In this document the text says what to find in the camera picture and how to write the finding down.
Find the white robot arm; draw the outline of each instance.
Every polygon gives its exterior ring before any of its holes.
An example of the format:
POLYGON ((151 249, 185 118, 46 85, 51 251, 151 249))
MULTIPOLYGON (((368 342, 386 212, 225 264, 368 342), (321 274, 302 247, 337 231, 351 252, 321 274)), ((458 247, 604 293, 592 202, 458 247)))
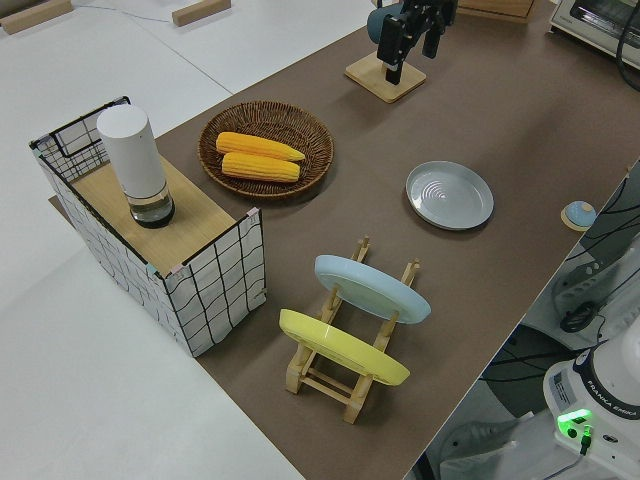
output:
POLYGON ((574 361, 553 365, 543 388, 560 444, 585 454, 590 443, 589 459, 624 480, 640 478, 640 318, 574 361))

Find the wooden stand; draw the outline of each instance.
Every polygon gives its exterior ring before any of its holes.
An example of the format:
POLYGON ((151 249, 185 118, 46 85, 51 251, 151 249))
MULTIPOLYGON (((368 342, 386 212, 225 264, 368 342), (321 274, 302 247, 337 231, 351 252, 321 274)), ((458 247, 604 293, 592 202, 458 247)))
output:
POLYGON ((386 67, 377 57, 377 52, 349 65, 345 75, 377 95, 387 103, 393 103, 414 88, 422 85, 427 76, 408 63, 402 66, 400 83, 394 85, 385 80, 386 67))
MULTIPOLYGON (((369 237, 365 236, 363 240, 358 242, 352 260, 362 262, 369 250, 369 237)), ((419 260, 410 262, 402 275, 402 283, 410 286, 415 277, 416 271, 420 268, 419 260)), ((331 325, 333 319, 338 313, 338 309, 342 304, 342 299, 338 297, 338 288, 334 287, 329 293, 327 299, 322 305, 320 313, 316 319, 331 325)), ((396 326, 398 313, 394 314, 389 320, 385 320, 376 335, 373 346, 384 352, 391 339, 391 334, 396 326)), ((353 388, 331 378, 328 375, 313 368, 313 362, 316 358, 316 352, 309 347, 298 344, 298 349, 289 362, 286 374, 286 388, 291 393, 298 393, 303 383, 315 388, 316 390, 330 396, 331 398, 344 403, 345 410, 342 419, 345 422, 353 424, 362 410, 369 389, 373 383, 373 377, 370 375, 360 375, 356 385, 353 388)))
POLYGON ((0 23, 5 32, 13 35, 71 11, 73 11, 71 0, 48 0, 0 19, 0 23))
POLYGON ((163 228, 144 228, 133 220, 111 164, 80 177, 73 186, 165 277, 173 267, 191 257, 235 221, 164 158, 162 165, 176 205, 175 215, 163 228))
POLYGON ((171 17, 177 27, 182 27, 228 8, 231 8, 231 0, 201 0, 174 11, 171 17))

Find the white table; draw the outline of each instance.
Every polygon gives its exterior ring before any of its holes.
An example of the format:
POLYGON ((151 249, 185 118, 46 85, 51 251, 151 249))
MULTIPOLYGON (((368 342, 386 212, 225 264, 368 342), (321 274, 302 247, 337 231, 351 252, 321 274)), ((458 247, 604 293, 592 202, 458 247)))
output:
POLYGON ((160 3, 77 1, 45 24, 0 32, 7 478, 300 478, 98 266, 49 204, 27 144, 121 95, 160 135, 364 25, 371 4, 238 0, 180 29, 118 11, 160 3))

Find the small blue object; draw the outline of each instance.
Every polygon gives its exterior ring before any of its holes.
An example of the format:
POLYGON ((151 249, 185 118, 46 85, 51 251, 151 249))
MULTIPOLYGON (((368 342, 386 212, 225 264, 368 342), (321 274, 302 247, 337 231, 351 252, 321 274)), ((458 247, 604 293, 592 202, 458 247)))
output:
POLYGON ((338 297, 380 318, 388 320, 398 312, 398 323, 419 323, 431 313, 429 303, 411 287, 355 260, 320 255, 315 273, 327 290, 338 287, 338 297))
POLYGON ((597 216, 595 209, 589 203, 581 200, 567 205, 564 213, 571 223, 582 228, 588 228, 593 225, 597 216))

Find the storage box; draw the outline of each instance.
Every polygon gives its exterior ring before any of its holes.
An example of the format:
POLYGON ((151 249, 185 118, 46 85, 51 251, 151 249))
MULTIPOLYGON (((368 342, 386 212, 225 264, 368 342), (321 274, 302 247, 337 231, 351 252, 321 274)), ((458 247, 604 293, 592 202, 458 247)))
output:
POLYGON ((105 108, 31 142, 69 220, 105 271, 194 357, 266 301, 262 215, 233 220, 164 161, 176 214, 145 229, 129 208, 96 130, 105 108))

